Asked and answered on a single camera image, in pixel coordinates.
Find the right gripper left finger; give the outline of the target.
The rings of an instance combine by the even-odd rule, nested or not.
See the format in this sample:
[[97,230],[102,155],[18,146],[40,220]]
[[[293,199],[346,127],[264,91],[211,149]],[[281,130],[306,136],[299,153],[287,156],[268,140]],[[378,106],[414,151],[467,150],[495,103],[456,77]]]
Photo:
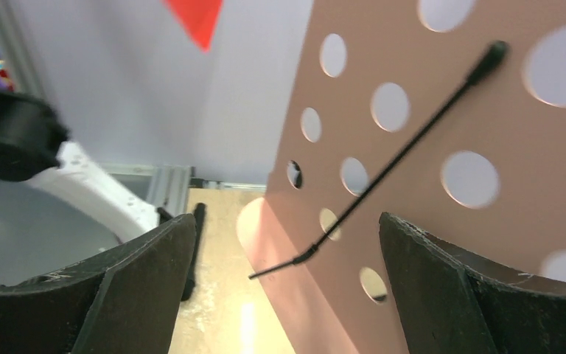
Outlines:
[[167,353],[195,247],[184,214],[121,246],[0,285],[0,353]]

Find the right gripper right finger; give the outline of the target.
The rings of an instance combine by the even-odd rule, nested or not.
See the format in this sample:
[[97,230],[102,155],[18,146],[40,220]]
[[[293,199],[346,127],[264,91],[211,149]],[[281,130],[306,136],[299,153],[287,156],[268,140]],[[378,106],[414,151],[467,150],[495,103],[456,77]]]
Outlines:
[[566,282],[528,274],[380,216],[410,353],[566,353]]

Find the pink music stand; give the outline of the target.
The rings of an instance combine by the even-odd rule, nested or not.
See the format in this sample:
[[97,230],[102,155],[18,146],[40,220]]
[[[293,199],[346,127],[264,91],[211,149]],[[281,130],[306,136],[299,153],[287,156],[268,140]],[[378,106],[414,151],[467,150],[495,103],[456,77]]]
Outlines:
[[566,282],[566,1],[315,1],[268,187],[237,234],[297,353],[410,353],[398,216]]

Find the red sheet music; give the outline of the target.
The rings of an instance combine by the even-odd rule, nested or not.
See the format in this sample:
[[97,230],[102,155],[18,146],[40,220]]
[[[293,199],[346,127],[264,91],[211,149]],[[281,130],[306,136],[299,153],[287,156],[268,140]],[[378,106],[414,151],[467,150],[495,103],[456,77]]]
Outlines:
[[166,0],[189,39],[202,51],[208,52],[222,10],[223,0]]

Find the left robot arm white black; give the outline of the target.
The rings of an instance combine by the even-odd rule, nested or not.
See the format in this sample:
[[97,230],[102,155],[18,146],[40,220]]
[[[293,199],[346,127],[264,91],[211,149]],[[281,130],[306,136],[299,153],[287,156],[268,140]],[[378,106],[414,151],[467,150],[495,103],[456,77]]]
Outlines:
[[72,205],[125,243],[171,219],[131,192],[71,139],[48,103],[0,90],[0,180],[23,182]]

